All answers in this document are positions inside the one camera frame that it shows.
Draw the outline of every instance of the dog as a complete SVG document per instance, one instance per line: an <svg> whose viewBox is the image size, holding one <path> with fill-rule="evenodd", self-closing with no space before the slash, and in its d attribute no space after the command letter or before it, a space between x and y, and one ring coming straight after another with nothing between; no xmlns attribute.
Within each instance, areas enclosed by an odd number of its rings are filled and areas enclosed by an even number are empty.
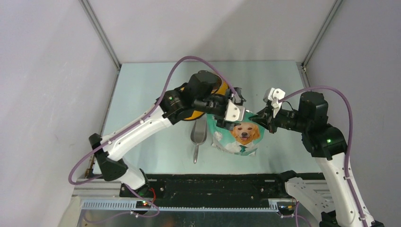
<svg viewBox="0 0 401 227"><path fill-rule="evenodd" d="M235 154L247 156L256 151L257 145L252 141L261 137L259 127L250 122L242 122L234 127L231 135L235 138L235 142L225 146L226 150L233 151Z"/></svg>

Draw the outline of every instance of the white wall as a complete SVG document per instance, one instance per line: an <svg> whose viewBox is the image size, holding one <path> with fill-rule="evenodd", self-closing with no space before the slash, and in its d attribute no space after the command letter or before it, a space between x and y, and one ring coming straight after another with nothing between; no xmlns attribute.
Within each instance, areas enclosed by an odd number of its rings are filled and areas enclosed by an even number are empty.
<svg viewBox="0 0 401 227"><path fill-rule="evenodd" d="M307 73L312 85L336 87L349 99L361 194L375 219L400 226L401 1L344 1ZM344 103L331 92L325 97L329 122L348 132Z"/></svg>
<svg viewBox="0 0 401 227"><path fill-rule="evenodd" d="M77 0L2 1L0 15L0 225L54 227L116 69Z"/></svg>
<svg viewBox="0 0 401 227"><path fill-rule="evenodd" d="M91 0L119 60L302 61L334 0Z"/></svg>

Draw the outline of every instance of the gray wall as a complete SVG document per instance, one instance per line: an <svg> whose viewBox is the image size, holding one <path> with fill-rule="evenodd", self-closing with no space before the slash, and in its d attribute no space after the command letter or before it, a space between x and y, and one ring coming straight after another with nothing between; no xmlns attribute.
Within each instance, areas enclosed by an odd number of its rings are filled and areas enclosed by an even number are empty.
<svg viewBox="0 0 401 227"><path fill-rule="evenodd" d="M307 73L342 91L354 115L351 164L375 219L400 226L401 1L344 1ZM348 136L343 101L325 92L329 121Z"/></svg>
<svg viewBox="0 0 401 227"><path fill-rule="evenodd" d="M77 0L2 1L0 31L0 226L54 227L116 69Z"/></svg>

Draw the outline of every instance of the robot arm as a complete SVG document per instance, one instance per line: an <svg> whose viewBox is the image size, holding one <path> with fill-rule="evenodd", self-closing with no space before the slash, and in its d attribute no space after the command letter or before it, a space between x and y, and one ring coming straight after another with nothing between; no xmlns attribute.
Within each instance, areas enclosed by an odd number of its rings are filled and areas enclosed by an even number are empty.
<svg viewBox="0 0 401 227"><path fill-rule="evenodd" d="M218 127L232 130L236 125L234 122L241 121L244 116L245 108L242 106L244 99L241 96L240 88L236 88L236 96L231 93L230 89L227 89L225 96L212 93L220 86L221 80L219 82L215 74L204 70L199 71L191 76L188 83L174 90L166 91L163 97L159 97L162 99L160 105L146 119L143 117L154 106L138 119L110 135L101 137L93 134L90 136L89 141L93 149L107 143L95 153L104 180L121 181L139 195L144 195L149 187L146 175L141 169L128 167L122 157L147 137L191 117L195 110L215 115ZM126 130L138 120L140 121L136 127L125 132L116 140L110 141L111 137Z"/></svg>
<svg viewBox="0 0 401 227"><path fill-rule="evenodd" d="M270 133L277 128L297 131L302 134L302 143L319 165L333 198L334 207L321 195L306 187L294 171L279 175L282 191L296 198L320 222L321 227L361 227L363 226L357 205L344 174L347 144L341 131L327 123L328 103L323 94L304 92L298 110L283 110L279 99L285 93L271 88L265 94L266 107L250 118ZM359 189L349 167L350 179L357 199L363 207L365 221L370 227L383 226L370 215L362 200Z"/></svg>

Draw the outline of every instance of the black wire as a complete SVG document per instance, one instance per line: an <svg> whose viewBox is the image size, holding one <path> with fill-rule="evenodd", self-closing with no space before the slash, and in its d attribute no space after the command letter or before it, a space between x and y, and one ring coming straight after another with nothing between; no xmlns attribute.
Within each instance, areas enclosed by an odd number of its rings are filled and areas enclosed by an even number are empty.
<svg viewBox="0 0 401 227"><path fill-rule="evenodd" d="M289 103L289 101L284 101L283 103L288 103L289 106L291 107L291 110L294 110L294 108L292 108L292 105L291 105L291 103Z"/></svg>

